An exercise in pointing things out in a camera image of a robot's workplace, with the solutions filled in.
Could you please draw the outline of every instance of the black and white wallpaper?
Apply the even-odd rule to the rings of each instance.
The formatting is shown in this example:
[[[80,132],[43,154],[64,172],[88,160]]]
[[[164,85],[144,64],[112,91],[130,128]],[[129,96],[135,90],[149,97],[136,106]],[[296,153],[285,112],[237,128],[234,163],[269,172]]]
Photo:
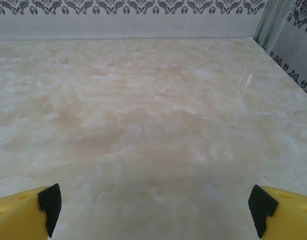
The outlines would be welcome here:
[[[267,0],[0,0],[0,40],[252,37]]]
[[[307,0],[297,0],[269,54],[307,93]]]

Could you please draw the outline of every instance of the marble surface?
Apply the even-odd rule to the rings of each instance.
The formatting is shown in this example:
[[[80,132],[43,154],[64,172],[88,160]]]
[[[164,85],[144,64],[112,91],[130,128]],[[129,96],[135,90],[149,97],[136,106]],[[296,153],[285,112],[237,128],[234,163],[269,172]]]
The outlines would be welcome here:
[[[59,183],[55,240],[252,240],[307,195],[307,95],[251,38],[0,42],[0,197]]]

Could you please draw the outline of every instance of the damask wallpaper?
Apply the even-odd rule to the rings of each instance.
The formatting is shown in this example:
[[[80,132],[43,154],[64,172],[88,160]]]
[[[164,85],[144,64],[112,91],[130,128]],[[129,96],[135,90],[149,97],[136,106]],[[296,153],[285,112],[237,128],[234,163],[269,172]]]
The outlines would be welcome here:
[[[0,40],[252,37],[266,0],[0,0]]]
[[[297,0],[270,56],[307,93],[307,0]]]

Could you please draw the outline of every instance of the black rubber pad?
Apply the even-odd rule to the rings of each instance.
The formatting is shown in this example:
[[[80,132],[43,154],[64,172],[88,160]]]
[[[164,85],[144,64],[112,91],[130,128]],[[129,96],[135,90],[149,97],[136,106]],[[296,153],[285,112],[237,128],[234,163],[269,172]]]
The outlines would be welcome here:
[[[260,186],[255,185],[251,191],[248,205],[258,237],[261,239],[267,229],[266,218],[274,215],[278,202]]]
[[[48,187],[38,193],[38,201],[42,211],[46,212],[47,221],[45,226],[49,237],[51,238],[62,209],[62,195],[59,184]]]

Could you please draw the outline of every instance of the yellow object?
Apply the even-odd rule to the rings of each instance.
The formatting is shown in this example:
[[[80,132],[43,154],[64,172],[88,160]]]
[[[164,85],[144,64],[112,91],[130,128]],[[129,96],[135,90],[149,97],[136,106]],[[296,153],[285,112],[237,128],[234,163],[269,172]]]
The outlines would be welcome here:
[[[254,193],[255,190],[258,194],[254,194],[252,197],[253,193],[251,193],[249,199],[249,207],[253,213],[255,226],[255,219],[259,218],[261,210],[264,208],[268,210],[271,208],[270,205],[273,206],[275,202],[277,203],[274,206],[275,209],[271,208],[272,216],[267,215],[265,218],[265,231],[260,236],[262,240],[307,240],[307,196],[269,186],[259,187],[256,185],[253,189]],[[255,210],[255,203],[259,205],[257,210]]]
[[[39,201],[39,193],[44,193],[48,189],[48,187],[40,187],[0,198],[0,240],[46,240],[48,238],[50,235],[46,227],[48,212],[41,209],[41,199]]]

